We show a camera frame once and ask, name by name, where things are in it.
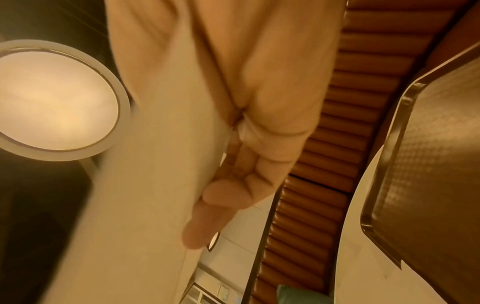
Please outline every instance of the white table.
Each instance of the white table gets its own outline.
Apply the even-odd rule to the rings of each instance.
[[[363,174],[346,214],[336,263],[335,304],[444,303],[408,266],[402,264],[400,270],[360,228],[360,214],[381,152]]]

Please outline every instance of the ribbed leather upholstery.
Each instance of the ribbed leather upholstery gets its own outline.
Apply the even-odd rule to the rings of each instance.
[[[467,2],[348,1],[320,123],[279,191],[244,304],[275,304],[279,284],[327,291],[343,220],[378,126],[418,60]]]

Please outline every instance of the orange-brown upholstery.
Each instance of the orange-brown upholstery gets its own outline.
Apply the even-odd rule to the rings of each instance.
[[[373,143],[379,126],[432,43],[469,5],[468,0],[349,0],[319,126],[279,190],[244,304],[275,304],[279,284],[327,292],[345,213],[369,154],[378,150]],[[479,6],[466,17],[480,20]],[[434,52],[427,65],[478,41],[480,22],[472,25],[475,18],[468,18],[455,35],[468,36],[465,30],[472,28],[475,37]]]

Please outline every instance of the hand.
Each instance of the hand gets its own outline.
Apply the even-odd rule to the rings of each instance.
[[[160,0],[107,0],[110,40],[126,86],[142,100],[175,34]],[[338,0],[190,2],[200,66],[233,127],[227,157],[183,231],[200,248],[240,209],[275,192],[315,130],[330,80],[344,3]]]

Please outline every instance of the white wall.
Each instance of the white wall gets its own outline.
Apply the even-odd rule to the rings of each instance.
[[[243,293],[264,231],[274,196],[241,210],[220,233],[212,252],[204,251],[200,263],[226,284]]]

